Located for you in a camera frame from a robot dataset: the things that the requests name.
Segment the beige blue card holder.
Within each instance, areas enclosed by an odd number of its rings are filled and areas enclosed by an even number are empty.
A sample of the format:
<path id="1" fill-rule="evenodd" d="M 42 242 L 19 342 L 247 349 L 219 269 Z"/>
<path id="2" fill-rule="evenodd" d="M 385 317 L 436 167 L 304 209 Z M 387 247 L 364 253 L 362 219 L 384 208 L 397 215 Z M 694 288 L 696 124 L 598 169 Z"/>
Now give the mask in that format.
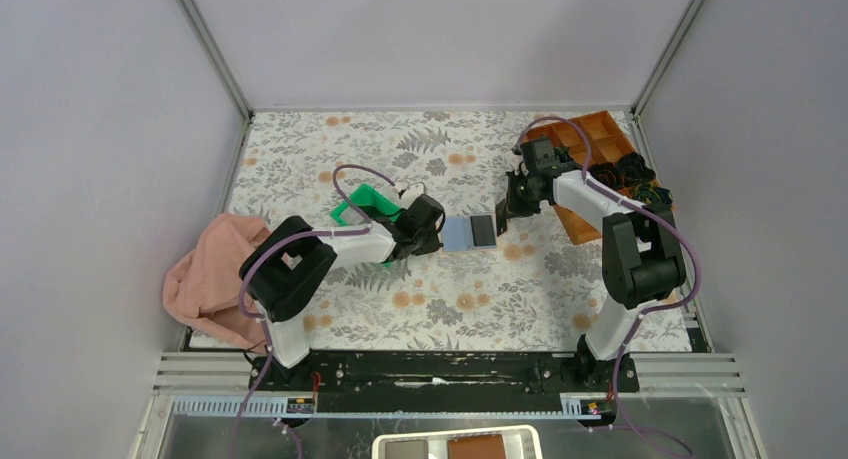
<path id="1" fill-rule="evenodd" d="M 442 251 L 445 253 L 471 252 L 476 250 L 471 244 L 471 216 L 449 216 L 440 232 Z"/>

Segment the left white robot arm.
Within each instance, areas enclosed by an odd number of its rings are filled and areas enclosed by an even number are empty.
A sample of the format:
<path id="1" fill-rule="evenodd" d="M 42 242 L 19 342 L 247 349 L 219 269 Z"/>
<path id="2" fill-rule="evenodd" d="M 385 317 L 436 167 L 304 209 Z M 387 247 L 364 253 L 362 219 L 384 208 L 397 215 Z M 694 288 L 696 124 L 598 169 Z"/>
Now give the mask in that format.
<path id="1" fill-rule="evenodd" d="M 355 226 L 318 230 L 291 216 L 245 260 L 237 300 L 251 298 L 275 361 L 272 377 L 288 390 L 309 380 L 310 340 L 302 316 L 328 273 L 358 264 L 383 264 L 441 249 L 444 208 L 426 194 L 393 216 Z"/>

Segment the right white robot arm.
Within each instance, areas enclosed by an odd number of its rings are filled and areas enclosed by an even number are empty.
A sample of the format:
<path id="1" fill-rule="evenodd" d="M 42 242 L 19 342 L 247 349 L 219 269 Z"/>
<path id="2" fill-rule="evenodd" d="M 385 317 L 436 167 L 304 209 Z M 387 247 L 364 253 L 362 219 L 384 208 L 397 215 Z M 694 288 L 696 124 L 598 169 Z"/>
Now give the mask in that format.
<path id="1" fill-rule="evenodd" d="M 613 377 L 610 360 L 627 348 L 640 317 L 686 279 L 672 211 L 633 202 L 567 162 L 542 137 L 515 148 L 521 163 L 507 173 L 505 198 L 496 206 L 500 226 L 540 213 L 543 203 L 577 214 L 602 235 L 601 276 L 608 292 L 598 322 L 579 344 L 575 381 L 597 391 Z"/>

